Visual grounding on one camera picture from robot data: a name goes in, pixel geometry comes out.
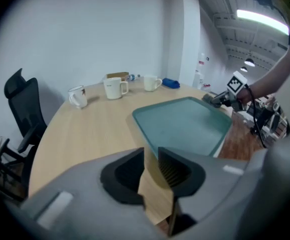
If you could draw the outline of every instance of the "white mug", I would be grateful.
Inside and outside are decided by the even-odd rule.
[[[122,84],[126,85],[126,91],[123,92]],[[120,77],[113,77],[104,79],[104,87],[107,98],[110,100],[119,99],[122,95],[126,94],[128,89],[128,82],[121,81]]]
[[[163,80],[154,75],[144,76],[144,88],[146,91],[152,92],[161,86]]]
[[[83,85],[71,88],[68,91],[69,102],[78,108],[83,108],[87,105],[86,92]]]

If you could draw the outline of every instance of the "ceiling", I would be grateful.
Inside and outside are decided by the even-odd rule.
[[[250,20],[238,19],[237,9],[253,11],[284,23],[276,10],[271,10],[254,0],[199,0],[215,27],[218,29],[229,58],[243,65],[246,58],[265,70],[284,55],[288,36],[269,26]]]

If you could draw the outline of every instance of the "cable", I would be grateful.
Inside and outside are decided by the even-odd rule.
[[[252,100],[252,103],[253,103],[253,119],[254,119],[254,124],[256,126],[256,129],[257,129],[257,133],[258,133],[258,136],[260,138],[260,141],[261,141],[261,144],[263,145],[263,147],[266,149],[267,147],[265,146],[264,142],[263,142],[263,139],[261,137],[261,134],[260,134],[260,130],[259,130],[259,127],[258,125],[256,124],[256,104],[255,104],[255,98],[254,98],[254,95],[253,95],[253,92],[251,91],[251,89],[249,88],[248,84],[245,84],[245,87],[246,89],[249,91],[249,94],[251,96],[251,100]]]

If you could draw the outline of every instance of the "ceiling light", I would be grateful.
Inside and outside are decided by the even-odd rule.
[[[245,66],[242,66],[242,67],[240,68],[240,70],[241,70],[241,71],[244,71],[244,72],[248,72],[248,71],[247,71],[247,68],[246,68]]]
[[[283,32],[285,35],[289,35],[289,29],[287,25],[265,15],[247,10],[237,10],[237,17],[263,23]]]
[[[249,65],[249,66],[255,66],[254,61],[251,58],[248,58],[247,60],[245,60],[245,64]]]

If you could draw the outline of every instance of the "teal tray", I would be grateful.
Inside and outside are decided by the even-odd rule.
[[[138,108],[133,118],[156,157],[158,147],[213,156],[232,124],[223,112],[193,97]]]

